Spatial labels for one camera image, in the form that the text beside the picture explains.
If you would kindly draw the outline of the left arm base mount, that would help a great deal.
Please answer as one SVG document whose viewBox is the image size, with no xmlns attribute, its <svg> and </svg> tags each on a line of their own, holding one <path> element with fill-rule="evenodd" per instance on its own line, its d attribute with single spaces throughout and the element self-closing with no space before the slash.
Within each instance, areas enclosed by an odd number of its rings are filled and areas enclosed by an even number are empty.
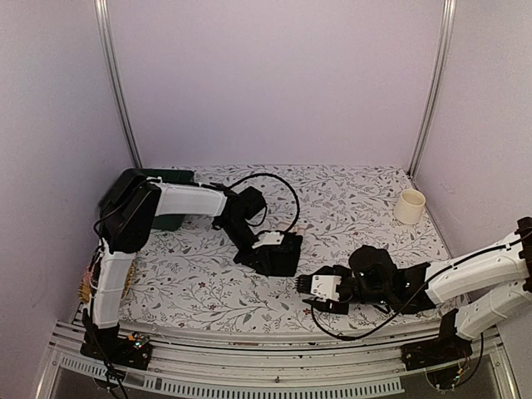
<svg viewBox="0 0 532 399">
<path fill-rule="evenodd" d="M 148 342 L 138 345 L 129 338 L 85 334 L 80 354 L 113 366 L 123 366 L 146 371 L 150 364 L 153 346 Z"/>
</svg>

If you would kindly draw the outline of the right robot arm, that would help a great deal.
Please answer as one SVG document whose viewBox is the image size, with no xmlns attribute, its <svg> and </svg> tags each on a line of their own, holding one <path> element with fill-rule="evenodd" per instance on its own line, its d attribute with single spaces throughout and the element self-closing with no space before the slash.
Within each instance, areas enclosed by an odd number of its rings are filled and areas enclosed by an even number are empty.
<svg viewBox="0 0 532 399">
<path fill-rule="evenodd" d="M 312 310 L 346 314 L 352 303 L 388 306 L 395 315 L 417 314 L 462 294 L 487 288 L 473 303 L 450 317 L 451 330 L 435 338 L 430 355 L 448 362 L 487 328 L 531 302 L 531 219 L 519 219 L 517 230 L 484 249 L 446 261 L 398 268 L 385 249 L 363 245 L 346 267 L 324 266 L 302 274 L 296 289 Z"/>
</svg>

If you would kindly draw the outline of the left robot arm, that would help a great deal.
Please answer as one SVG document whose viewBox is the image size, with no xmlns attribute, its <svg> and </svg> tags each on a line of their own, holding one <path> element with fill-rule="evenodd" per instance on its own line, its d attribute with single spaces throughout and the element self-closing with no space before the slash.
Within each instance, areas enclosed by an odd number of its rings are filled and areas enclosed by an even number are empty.
<svg viewBox="0 0 532 399">
<path fill-rule="evenodd" d="M 86 309 L 92 348 L 107 361 L 124 352 L 123 342 L 106 328 L 119 323 L 119 308 L 126 277 L 135 257 L 146 245 L 155 218 L 168 214 L 203 215 L 213 220 L 240 251 L 251 251 L 257 240 L 248 225 L 266 207 L 253 187 L 235 192 L 221 184 L 170 183 L 129 169 L 111 187 L 93 229 L 98 238 L 88 273 Z"/>
</svg>

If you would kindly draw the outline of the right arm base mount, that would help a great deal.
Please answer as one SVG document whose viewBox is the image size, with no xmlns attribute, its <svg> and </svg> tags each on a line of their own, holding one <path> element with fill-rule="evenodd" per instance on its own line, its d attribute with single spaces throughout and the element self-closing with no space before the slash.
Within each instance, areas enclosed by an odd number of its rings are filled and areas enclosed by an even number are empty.
<svg viewBox="0 0 532 399">
<path fill-rule="evenodd" d="M 407 371 L 465 359 L 471 354 L 470 341 L 457 336 L 436 337 L 401 346 L 401 361 Z"/>
</svg>

